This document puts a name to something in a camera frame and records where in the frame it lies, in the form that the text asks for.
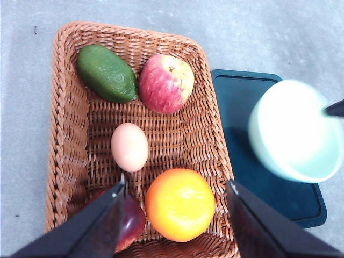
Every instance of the apple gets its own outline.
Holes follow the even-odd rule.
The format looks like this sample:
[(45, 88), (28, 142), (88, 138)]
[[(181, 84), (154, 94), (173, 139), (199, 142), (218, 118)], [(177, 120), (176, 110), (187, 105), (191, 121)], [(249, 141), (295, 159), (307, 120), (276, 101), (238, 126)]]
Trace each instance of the apple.
[[(105, 187), (96, 192), (92, 198), (87, 202), (90, 204), (96, 198), (108, 191), (112, 186)], [(146, 216), (141, 209), (139, 202), (134, 196), (126, 193), (124, 204), (124, 218), (122, 229), (119, 234), (114, 253), (117, 254), (127, 248), (134, 242), (134, 240), (142, 233), (146, 224)]]
[(192, 69), (186, 62), (171, 55), (155, 54), (142, 70), (140, 98), (155, 112), (175, 113), (191, 95), (194, 81)]

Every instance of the green avocado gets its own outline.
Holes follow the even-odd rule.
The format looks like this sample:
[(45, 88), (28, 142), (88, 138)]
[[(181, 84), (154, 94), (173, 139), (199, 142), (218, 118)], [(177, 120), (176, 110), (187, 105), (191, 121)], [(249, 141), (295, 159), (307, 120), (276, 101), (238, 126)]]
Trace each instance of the green avocado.
[(133, 70), (106, 47), (84, 46), (78, 54), (76, 66), (82, 81), (103, 99), (116, 103), (136, 99), (137, 84)]

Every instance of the egg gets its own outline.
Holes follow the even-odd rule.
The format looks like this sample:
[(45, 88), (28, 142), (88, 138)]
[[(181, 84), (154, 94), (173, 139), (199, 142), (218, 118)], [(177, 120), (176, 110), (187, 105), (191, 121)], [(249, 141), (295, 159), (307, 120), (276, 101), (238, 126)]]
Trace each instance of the egg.
[(111, 138), (111, 152), (115, 163), (124, 171), (140, 170), (148, 159), (148, 141), (137, 125), (119, 125)]

